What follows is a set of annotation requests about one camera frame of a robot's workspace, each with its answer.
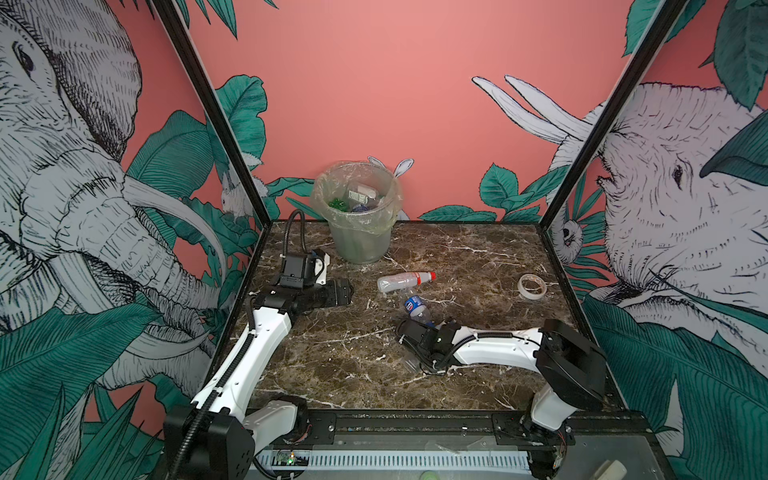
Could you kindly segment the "small bottle blue label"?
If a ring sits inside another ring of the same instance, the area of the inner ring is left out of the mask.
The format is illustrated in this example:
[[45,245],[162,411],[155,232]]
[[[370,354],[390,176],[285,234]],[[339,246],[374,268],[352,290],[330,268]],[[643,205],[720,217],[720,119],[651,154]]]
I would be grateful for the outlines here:
[[411,320],[424,325],[430,325],[432,322],[431,312],[418,295],[411,295],[404,301],[404,308]]

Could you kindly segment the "clear bottle red cap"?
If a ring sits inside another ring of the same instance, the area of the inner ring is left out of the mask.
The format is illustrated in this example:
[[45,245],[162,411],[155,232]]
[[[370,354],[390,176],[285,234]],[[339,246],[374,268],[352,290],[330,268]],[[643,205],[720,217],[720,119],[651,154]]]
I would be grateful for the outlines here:
[[431,271],[403,272],[378,278],[377,288],[381,293],[390,293],[430,283],[436,278],[437,274]]

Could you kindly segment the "green bottle yellow cap front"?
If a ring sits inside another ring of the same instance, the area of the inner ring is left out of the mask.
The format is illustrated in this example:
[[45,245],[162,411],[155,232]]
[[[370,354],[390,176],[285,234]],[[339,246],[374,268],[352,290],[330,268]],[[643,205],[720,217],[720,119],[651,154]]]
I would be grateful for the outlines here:
[[345,199],[342,198],[334,198],[331,201],[328,202],[328,206],[332,209],[341,211],[341,212],[348,212],[349,206]]

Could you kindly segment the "clear bottle green cap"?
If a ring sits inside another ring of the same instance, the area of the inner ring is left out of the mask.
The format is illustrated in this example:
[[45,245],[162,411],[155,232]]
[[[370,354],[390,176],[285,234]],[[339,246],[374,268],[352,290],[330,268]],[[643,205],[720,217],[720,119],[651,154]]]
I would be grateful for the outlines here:
[[416,355],[414,355],[410,351],[407,351],[404,354],[402,362],[406,366],[406,368],[413,373],[422,373],[423,371],[421,361]]

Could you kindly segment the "clear bottle green white label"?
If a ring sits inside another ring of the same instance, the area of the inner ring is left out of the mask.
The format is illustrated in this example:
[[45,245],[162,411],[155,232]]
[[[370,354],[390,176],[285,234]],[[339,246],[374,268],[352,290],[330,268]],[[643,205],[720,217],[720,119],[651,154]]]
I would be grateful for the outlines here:
[[357,184],[348,190],[347,196],[353,202],[368,204],[376,201],[379,197],[379,193],[376,189],[370,186]]

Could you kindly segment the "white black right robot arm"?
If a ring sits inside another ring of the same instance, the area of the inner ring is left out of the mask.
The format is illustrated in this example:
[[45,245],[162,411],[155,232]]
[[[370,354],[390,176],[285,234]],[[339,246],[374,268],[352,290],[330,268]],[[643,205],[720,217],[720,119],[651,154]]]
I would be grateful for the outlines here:
[[567,419],[578,411],[599,412],[606,394],[605,353],[566,323],[548,319],[539,328],[479,330],[451,321],[441,325],[402,321],[396,338],[427,374],[461,365],[500,365],[536,372],[545,385],[522,414],[514,437],[541,444],[567,444]]

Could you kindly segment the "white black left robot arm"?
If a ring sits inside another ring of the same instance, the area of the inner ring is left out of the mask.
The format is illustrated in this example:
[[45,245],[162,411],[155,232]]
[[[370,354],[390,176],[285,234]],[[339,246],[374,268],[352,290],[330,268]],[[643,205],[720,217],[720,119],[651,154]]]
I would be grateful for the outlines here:
[[244,479],[257,453],[300,431],[298,400],[271,400],[246,410],[280,343],[303,314],[347,306],[354,287],[346,278],[310,287],[268,286],[249,295],[250,317],[219,370],[194,396],[166,416],[168,479]]

